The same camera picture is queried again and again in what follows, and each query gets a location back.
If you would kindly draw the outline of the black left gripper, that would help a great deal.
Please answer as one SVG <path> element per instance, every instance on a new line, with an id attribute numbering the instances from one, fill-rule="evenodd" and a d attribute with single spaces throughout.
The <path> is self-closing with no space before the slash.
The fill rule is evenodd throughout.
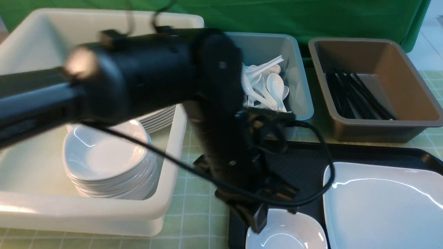
<path id="1" fill-rule="evenodd" d="M 244 108 L 233 115 L 203 112 L 193 117 L 204 151 L 193 165 L 217 181 L 216 197 L 255 233 L 267 225 L 270 201 L 288 203 L 298 193 L 272 171 L 265 157 L 287 150 L 283 130 L 296 121 L 290 112 L 257 108 Z M 220 186 L 221 182 L 231 189 Z"/>

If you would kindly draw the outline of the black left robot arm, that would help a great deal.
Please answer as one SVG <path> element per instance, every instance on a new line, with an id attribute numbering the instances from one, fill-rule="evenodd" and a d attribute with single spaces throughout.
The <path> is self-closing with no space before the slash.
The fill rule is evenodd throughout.
<path id="1" fill-rule="evenodd" d="M 296 214 L 298 189 L 275 174 L 262 145 L 268 132 L 282 141 L 291 113 L 243 105 L 242 52 L 218 29 L 157 27 L 128 37 L 101 32 L 98 44 L 77 46 L 63 67 L 1 76 L 1 149 L 65 123 L 81 123 L 124 138 L 211 181 L 215 195 L 254 232 L 270 206 Z M 113 131 L 112 126 L 182 104 L 204 154 L 194 167 Z"/>

